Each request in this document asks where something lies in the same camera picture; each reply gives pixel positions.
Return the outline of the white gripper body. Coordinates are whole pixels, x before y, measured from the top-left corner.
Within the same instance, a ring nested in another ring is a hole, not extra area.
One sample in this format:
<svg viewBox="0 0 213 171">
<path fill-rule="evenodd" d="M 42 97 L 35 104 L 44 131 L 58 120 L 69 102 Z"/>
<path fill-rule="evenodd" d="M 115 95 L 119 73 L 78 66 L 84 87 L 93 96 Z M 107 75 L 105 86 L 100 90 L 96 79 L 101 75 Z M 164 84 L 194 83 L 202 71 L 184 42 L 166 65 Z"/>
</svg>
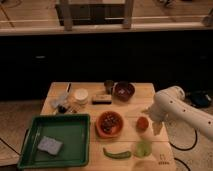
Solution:
<svg viewBox="0 0 213 171">
<path fill-rule="evenodd" d="M 148 115 L 153 122 L 163 122 L 166 117 L 166 112 L 157 104 L 153 103 L 148 108 Z"/>
</svg>

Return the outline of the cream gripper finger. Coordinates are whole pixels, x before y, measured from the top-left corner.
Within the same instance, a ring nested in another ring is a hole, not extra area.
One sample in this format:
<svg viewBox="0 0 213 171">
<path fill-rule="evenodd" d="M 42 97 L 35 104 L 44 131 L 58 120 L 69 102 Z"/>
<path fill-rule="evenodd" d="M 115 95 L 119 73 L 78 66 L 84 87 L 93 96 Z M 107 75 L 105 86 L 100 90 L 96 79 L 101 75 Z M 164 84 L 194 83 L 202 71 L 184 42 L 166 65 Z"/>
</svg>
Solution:
<svg viewBox="0 0 213 171">
<path fill-rule="evenodd" d="M 145 115 L 149 115 L 150 114 L 150 109 L 149 108 L 144 108 L 141 110 L 141 113 L 145 114 Z"/>
<path fill-rule="evenodd" d="M 159 135 L 160 132 L 161 132 L 162 127 L 163 127 L 163 124 L 161 122 L 153 122 L 152 123 L 153 134 L 154 135 Z"/>
</svg>

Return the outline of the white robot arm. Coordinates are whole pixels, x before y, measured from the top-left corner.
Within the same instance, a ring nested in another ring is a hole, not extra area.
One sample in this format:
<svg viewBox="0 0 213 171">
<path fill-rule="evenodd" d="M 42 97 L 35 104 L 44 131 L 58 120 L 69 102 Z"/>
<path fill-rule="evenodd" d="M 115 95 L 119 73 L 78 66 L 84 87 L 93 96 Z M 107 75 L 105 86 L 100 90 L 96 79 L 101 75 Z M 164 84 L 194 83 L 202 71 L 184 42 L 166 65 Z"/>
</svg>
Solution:
<svg viewBox="0 0 213 171">
<path fill-rule="evenodd" d="M 154 94 L 153 103 L 145 113 L 153 121 L 157 133 L 160 133 L 160 124 L 168 115 L 172 115 L 213 141 L 213 115 L 186 104 L 184 99 L 185 92 L 179 86 L 171 86 Z"/>
</svg>

